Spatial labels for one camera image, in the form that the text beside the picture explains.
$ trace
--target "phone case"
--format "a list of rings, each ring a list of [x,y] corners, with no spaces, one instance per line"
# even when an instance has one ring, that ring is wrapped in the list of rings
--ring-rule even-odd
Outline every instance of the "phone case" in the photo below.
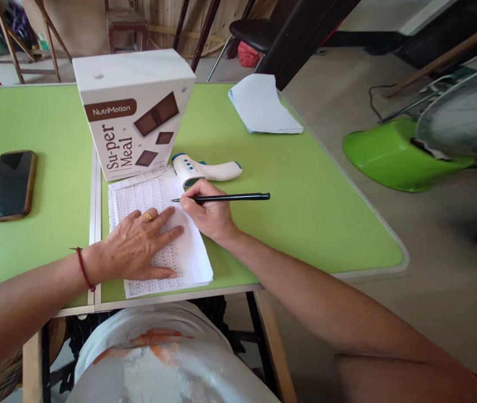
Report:
[[[35,154],[32,150],[19,150],[19,151],[10,151],[7,153],[3,153],[2,155],[16,154],[16,153],[22,153],[22,152],[31,152],[30,175],[27,179],[26,203],[24,205],[24,212],[22,214],[6,215],[4,217],[0,217],[0,222],[14,221],[16,219],[23,218],[27,216],[31,210],[31,201],[33,200],[33,183],[35,181],[35,166],[37,165],[37,154]]]

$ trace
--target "nutrimotion logo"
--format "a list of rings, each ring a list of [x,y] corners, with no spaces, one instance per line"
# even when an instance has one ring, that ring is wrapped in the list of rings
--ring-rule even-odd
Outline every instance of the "nutrimotion logo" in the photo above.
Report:
[[[100,102],[98,104],[88,104],[84,105],[83,107],[86,110],[87,120],[90,122],[131,116],[136,113],[138,108],[136,100],[132,98],[118,101]]]

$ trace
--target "green fan base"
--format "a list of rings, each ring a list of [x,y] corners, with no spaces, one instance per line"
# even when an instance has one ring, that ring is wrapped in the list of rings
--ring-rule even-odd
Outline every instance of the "green fan base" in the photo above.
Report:
[[[410,143],[417,123],[396,119],[362,132],[353,132],[343,140],[350,162],[370,179],[407,192],[424,192],[439,179],[471,166],[473,157],[437,160]]]

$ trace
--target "metal chair leg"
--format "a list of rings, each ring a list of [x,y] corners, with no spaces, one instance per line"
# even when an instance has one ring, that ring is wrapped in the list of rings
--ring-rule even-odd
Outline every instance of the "metal chair leg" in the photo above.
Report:
[[[257,73],[257,69],[259,68],[259,65],[261,64],[262,59],[264,59],[265,56],[266,56],[266,55],[263,53],[262,56],[261,56],[261,58],[259,59],[259,62],[258,62],[257,65],[255,66],[255,70],[253,70],[253,73]]]
[[[216,59],[216,63],[214,64],[214,67],[212,67],[212,71],[210,72],[209,74],[209,77],[206,79],[206,81],[210,81],[210,78],[212,77],[212,75],[214,74],[214,70],[216,70],[216,67],[218,66],[218,63],[220,62],[220,59],[221,57],[223,56],[223,52],[225,52],[225,50],[227,49],[227,45],[229,45],[229,42],[231,41],[231,38],[233,36],[231,35],[228,39],[227,39],[227,42],[225,42],[225,45],[223,46],[223,49],[221,50],[221,53],[220,55],[218,56],[218,58]]]

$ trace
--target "wrist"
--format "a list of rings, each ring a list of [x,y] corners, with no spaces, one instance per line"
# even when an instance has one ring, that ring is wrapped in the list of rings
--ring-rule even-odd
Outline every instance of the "wrist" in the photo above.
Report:
[[[106,265],[105,249],[102,241],[89,245],[82,250],[83,266],[87,279],[91,285],[97,285],[111,280],[109,270]]]
[[[235,243],[239,242],[239,240],[244,235],[244,232],[238,229],[238,227],[234,226],[233,228],[225,231],[224,235],[215,237],[212,240],[220,245],[224,249],[229,249]]]

